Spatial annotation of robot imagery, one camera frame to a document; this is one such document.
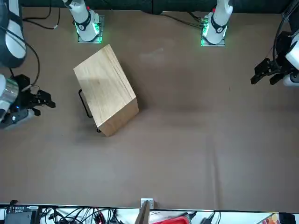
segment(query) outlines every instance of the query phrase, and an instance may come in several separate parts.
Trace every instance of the cable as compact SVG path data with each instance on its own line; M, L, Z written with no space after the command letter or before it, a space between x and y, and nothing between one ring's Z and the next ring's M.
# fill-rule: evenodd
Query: cable
M120 224L121 222L116 217L116 211L117 211L117 209L114 209L113 216L116 219L116 221Z
M217 224L220 223L220 220L221 220L221 211L219 212L219 219L218 219L218 223Z
M93 215L92 215L92 219L91 219L91 221L90 221L90 224L92 224L93 223Z
M36 56L36 59L37 59L37 75L36 75L36 78L35 78L35 80L33 81L33 83L30 84L29 86L25 87L25 88L22 90L22 91L25 91L25 90L27 90L28 88L30 88L31 86L35 85L36 82L37 82L37 80L38 80L38 78L39 78L39 73L40 73L40 61L39 61L39 57L38 57L36 51L33 49L33 47L32 47L30 44L28 44L25 40L23 40L23 39L20 38L18 35L16 35L15 33L11 32L10 30L6 29L6 28L3 27L3 26L0 26L0 28L1 28L2 30L4 30L4 31L8 32L9 34L11 34L12 36L14 36L15 38L17 38L18 40L22 41L26 46L28 46L28 47L32 50L32 52L33 52L33 53L35 54L35 56Z
M71 214L73 214L75 211L78 211L79 209L81 209L81 211L83 210L83 208L77 208L77 209L75 209L74 211L72 211L72 212L70 212L69 214L67 214L66 216L64 216L64 217L61 217L60 219L59 219L59 222L61 221L61 219L67 219L67 218L71 218L71 219L74 219L74 220L77 220L78 222L79 222L79 220L77 219L77 217L78 217L78 215L79 215L79 213L81 212L81 211L79 211L78 213L77 213L77 216L74 218L74 217L69 217Z
M11 77L14 78L14 72L11 68L9 68L9 71L10 71L10 74L11 74Z
M94 215L95 213L97 213L99 211L95 211L93 212L92 214L90 214L89 216L87 216L85 219L81 220L81 222L83 223L84 221L86 221L86 219L88 219L90 216Z
M51 12L52 12L52 0L50 0L49 2L49 12L48 12L48 15L45 16L45 17L25 17L23 18L23 20L45 20L45 19L48 19L48 17L51 15Z
M193 19L195 19L196 21L200 20L200 17L194 15L192 12L187 12L190 16L192 16Z
M58 25L59 25L59 22L60 22L60 8L58 8L58 20L57 20L57 24L55 26L53 26L53 27L45 27L45 26L43 26L43 25L41 25L41 24L39 24L37 22L31 21L29 19L23 19L23 21L24 22L32 23L32 24L37 25L37 26L39 26L41 28L44 28L44 29L56 29L58 27Z
M189 26L191 26L191 27L195 27L195 28L199 28L199 29L202 28L202 26L200 26L200 25L198 25L198 24L196 24L196 23L187 22L187 21L178 19L178 18L176 18L176 17L173 17L173 16L171 16L171 15L166 15L166 14L160 14L160 15L163 15L163 16L166 16L166 17L169 17L169 18L172 18L172 19L174 19L174 20L176 20L176 21L178 21L178 22L181 22L181 23L183 23L183 24L189 25Z
M274 44L273 44L273 51L272 51L272 57L273 57L273 61L274 61L275 65L276 65L276 67L277 67L278 69L280 69L280 66L279 66L279 64L278 64L277 61L276 61L276 44L277 44L277 39L278 39L278 36L279 36L279 34L280 34L280 31L281 31L281 29L282 29L282 26L283 26L285 20L286 20L287 18L289 18L290 14L292 14L292 12L293 12L298 6L299 6L299 1L298 1L298 0L294 0L294 1L290 4L290 6L288 6L288 8L287 8L287 10L286 10L286 14L284 14L283 19L282 19L282 21L280 22L279 27L278 27L277 32L276 32L276 35L275 35Z
M215 211L209 216L209 218L207 218L208 220L210 220L210 222L212 222L214 216L215 216Z
M90 209L87 209L87 210L86 210L86 212L85 212L85 214L83 215L83 217L82 217L80 223L83 223L84 221L86 221L87 218L84 219L84 217L87 216L87 213L88 213L89 211L90 211Z

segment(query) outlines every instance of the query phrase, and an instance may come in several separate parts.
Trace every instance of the brown table surface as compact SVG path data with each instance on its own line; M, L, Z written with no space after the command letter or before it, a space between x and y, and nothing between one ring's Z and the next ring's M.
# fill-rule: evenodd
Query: brown table surface
M47 10L25 8L24 16ZM220 48L201 47L199 30L170 18L99 13L102 44L78 44L67 9L55 30L24 24L41 59L37 84L57 107L1 131L2 203L139 207L152 197L158 208L299 212L299 89L270 86L268 78L250 84L280 15L234 14ZM53 9L39 22L56 20ZM108 43L141 112L105 138L85 114L73 68ZM29 49L14 71L35 77Z

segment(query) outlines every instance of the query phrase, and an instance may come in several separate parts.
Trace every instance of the mounting plate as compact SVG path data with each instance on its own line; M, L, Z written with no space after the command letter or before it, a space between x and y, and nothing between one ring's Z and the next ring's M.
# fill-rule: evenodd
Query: mounting plate
M105 16L99 15L99 35L97 35L96 38L94 38L92 41L89 42L83 41L81 37L78 35L78 43L102 43L104 21L105 21Z
M210 44L208 41L206 41L202 36L201 36L201 45L202 46L214 46L214 47L225 47L225 40L222 39L222 41L218 44Z
M154 199L153 198L141 198L141 204L140 204L140 208L142 207L143 203L146 202L146 201L149 201L149 204L150 204L150 209L154 209Z

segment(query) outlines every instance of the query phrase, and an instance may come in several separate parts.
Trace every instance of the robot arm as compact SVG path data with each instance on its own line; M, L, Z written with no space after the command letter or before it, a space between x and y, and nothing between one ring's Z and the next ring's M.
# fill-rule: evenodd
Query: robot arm
M283 79L286 86L299 86L299 35L293 37L291 32L282 32L277 39L277 57L272 61L265 58L255 67L251 84L256 84L265 76L272 76L270 84Z
M24 40L18 0L0 0L0 26L0 63L5 67L17 68L25 60L26 45L5 29Z
M100 34L100 18L97 13L87 9L84 0L63 0L74 19L77 33L83 42L93 42Z
M22 65L26 56L18 0L0 0L0 28L0 65L17 68ZM33 115L40 116L40 111L35 106L55 107L50 94L42 90L32 94L29 86L30 79L25 75L5 79L0 74L0 128L15 126Z
M217 0L215 12L210 12L203 38L211 45L219 44L225 36L228 20L233 13L232 0Z

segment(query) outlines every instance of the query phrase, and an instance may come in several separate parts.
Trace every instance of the red object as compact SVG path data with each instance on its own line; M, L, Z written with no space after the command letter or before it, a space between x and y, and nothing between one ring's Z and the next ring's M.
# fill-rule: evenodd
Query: red object
M189 224L189 220L185 216L164 220L154 224Z

